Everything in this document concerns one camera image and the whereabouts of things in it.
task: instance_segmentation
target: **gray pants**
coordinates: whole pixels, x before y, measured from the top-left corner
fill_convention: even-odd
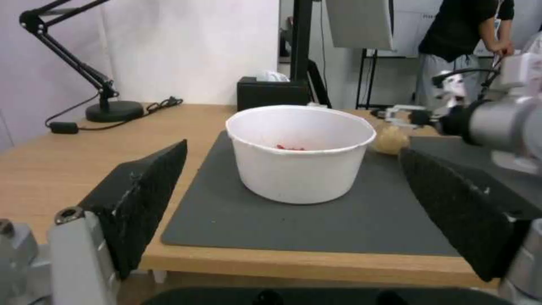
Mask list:
[[[435,89],[431,78],[439,75],[443,70],[455,71],[465,68],[479,68],[478,58],[475,55],[463,55],[455,61],[448,62],[436,55],[420,53],[420,68],[416,82],[415,104],[435,110],[444,106],[444,101],[435,98]],[[463,74],[463,83],[470,102],[477,100],[480,93],[480,74],[478,72]]]

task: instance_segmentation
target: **wooden table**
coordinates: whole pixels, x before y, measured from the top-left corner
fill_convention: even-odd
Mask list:
[[[77,205],[118,163],[188,139],[183,173],[140,268],[208,274],[494,287],[460,257],[290,252],[166,246],[160,236],[213,145],[231,106],[182,105],[115,129],[47,134],[0,155],[0,218],[30,225],[39,243],[55,213]],[[372,124],[368,112],[353,111]],[[436,136],[431,128],[416,132]]]

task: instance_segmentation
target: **tissue box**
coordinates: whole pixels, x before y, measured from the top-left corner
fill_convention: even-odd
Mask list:
[[[306,81],[256,81],[243,77],[237,82],[237,110],[273,106],[307,105],[310,100]]]

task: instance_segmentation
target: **black desk lamp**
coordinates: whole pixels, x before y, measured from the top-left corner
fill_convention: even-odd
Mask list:
[[[71,0],[56,0],[40,8],[28,10],[21,14],[19,22],[29,33],[38,38],[63,61],[83,76],[99,93],[99,104],[92,105],[86,110],[87,120],[92,122],[123,122],[143,116],[143,107],[134,101],[109,101],[119,95],[113,88],[113,80],[96,71],[91,66],[81,62],[58,41],[52,38],[49,27],[68,18],[87,11],[108,0],[96,0],[78,8],[55,9]],[[42,16],[58,16],[49,21],[41,19]]]

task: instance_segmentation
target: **white wall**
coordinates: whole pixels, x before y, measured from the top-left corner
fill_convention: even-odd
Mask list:
[[[104,8],[122,99],[234,104],[242,76],[277,69],[278,0],[115,0]]]
[[[47,117],[95,93],[18,24],[20,13],[50,2],[0,2],[0,150],[48,132]],[[112,76],[124,99],[175,95],[186,103],[232,104],[241,76],[276,70],[278,28],[279,0],[113,0],[50,33]],[[60,119],[70,122],[84,111]]]

